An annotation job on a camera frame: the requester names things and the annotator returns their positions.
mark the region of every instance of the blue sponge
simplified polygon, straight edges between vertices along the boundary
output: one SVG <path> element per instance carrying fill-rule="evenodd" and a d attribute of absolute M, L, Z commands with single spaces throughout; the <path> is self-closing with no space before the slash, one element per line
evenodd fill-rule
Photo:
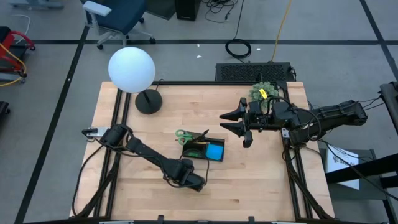
<path fill-rule="evenodd" d="M 223 151 L 224 151 L 224 147 L 223 146 L 217 146 L 217 145 L 214 145 L 214 144 L 209 144 L 207 146 L 206 156 L 209 159 L 214 159 L 214 160 L 218 161 L 223 156 Z"/>

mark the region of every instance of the white paper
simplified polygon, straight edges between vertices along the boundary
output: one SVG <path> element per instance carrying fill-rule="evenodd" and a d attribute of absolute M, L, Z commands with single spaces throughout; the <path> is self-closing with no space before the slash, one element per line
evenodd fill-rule
<path fill-rule="evenodd" d="M 331 145 L 328 145 L 328 147 L 329 147 L 329 150 L 327 150 L 327 152 L 326 152 L 326 158 L 327 158 L 326 173 L 349 167 L 348 164 L 346 164 L 345 162 L 343 162 L 339 158 L 337 158 L 335 155 L 333 155 L 333 153 L 331 153 L 330 150 L 332 150 L 338 157 L 344 159 L 346 162 L 348 162 L 352 166 L 358 165 L 359 159 L 358 159 L 357 154 L 349 152 L 344 149 L 340 149 L 335 146 L 331 146 Z M 359 180 L 358 179 L 340 182 L 339 184 L 359 190 Z"/>

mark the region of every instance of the green scissors handle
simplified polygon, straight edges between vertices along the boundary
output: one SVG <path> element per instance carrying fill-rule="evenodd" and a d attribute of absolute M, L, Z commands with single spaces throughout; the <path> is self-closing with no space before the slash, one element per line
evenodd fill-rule
<path fill-rule="evenodd" d="M 175 135 L 178 137 L 178 143 L 180 145 L 185 145 L 188 141 L 193 139 L 193 136 L 191 134 L 188 134 L 185 130 L 176 130 Z"/>

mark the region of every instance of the yellow cable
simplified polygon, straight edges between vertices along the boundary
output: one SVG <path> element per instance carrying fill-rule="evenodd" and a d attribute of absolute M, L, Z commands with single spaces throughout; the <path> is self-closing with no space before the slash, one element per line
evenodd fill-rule
<path fill-rule="evenodd" d="M 278 31 L 278 36 L 276 37 L 276 40 L 275 40 L 274 53 L 272 54 L 271 62 L 274 61 L 274 57 L 275 57 L 275 53 L 276 53 L 276 48 L 277 48 L 277 46 L 278 46 L 278 40 L 279 40 L 280 32 L 282 31 L 282 27 L 284 26 L 284 23 L 285 23 L 287 14 L 289 13 L 289 9 L 290 9 L 290 5 L 291 5 L 291 4 L 292 4 L 292 0 L 289 0 L 289 4 L 287 5 L 284 18 L 282 19 L 282 22 L 280 23 L 280 27 L 279 27 L 279 31 Z"/>
<path fill-rule="evenodd" d="M 5 46 L 3 46 L 3 44 L 0 43 L 0 47 L 2 47 L 9 55 L 13 56 L 18 62 L 20 62 L 20 63 L 22 64 L 22 66 L 24 67 L 24 74 L 26 74 L 27 68 L 26 68 L 25 63 L 24 63 L 21 59 L 19 59 L 17 56 L 15 56 L 13 53 L 11 53 Z M 12 85 L 12 84 L 18 82 L 18 81 L 21 80 L 21 79 L 22 79 L 22 78 L 19 77 L 19 78 L 17 78 L 16 80 L 11 81 L 11 82 L 9 82 L 9 83 L 1 84 L 0 87 Z"/>

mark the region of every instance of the wooden table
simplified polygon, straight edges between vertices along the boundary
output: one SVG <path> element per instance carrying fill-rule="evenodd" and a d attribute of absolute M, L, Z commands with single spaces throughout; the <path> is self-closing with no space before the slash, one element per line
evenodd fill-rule
<path fill-rule="evenodd" d="M 149 147 L 169 158 L 178 158 L 182 147 L 175 141 L 175 130 L 201 133 L 226 140 L 223 162 L 210 162 L 208 184 L 198 193 L 192 189 L 171 188 L 162 179 L 158 167 L 142 158 L 122 157 L 114 198 L 112 219 L 156 220 L 224 220 L 293 221 L 294 212 L 286 164 L 282 160 L 280 132 L 253 131 L 253 144 L 242 146 L 242 138 L 219 126 L 219 115 L 235 110 L 240 97 L 247 97 L 251 86 L 183 86 L 162 85 L 159 92 L 163 106 L 155 114 L 140 114 L 132 96 L 127 125 L 134 135 Z M 104 82 L 93 119 L 93 126 L 109 126 L 112 118 L 116 87 Z M 288 83 L 290 100 L 308 108 L 303 83 Z M 122 99 L 119 121 L 123 111 Z M 96 149 L 97 142 L 88 143 L 85 159 Z M 318 150 L 315 142 L 308 147 Z M 89 161 L 81 176 L 76 198 L 80 211 L 98 188 L 105 150 Z M 309 191 L 327 213 L 334 216 L 320 156 L 302 149 L 302 160 Z M 205 176 L 206 161 L 194 159 L 195 173 Z M 302 194 L 297 191 L 301 216 L 305 216 Z M 104 214 L 103 200 L 101 214 Z"/>

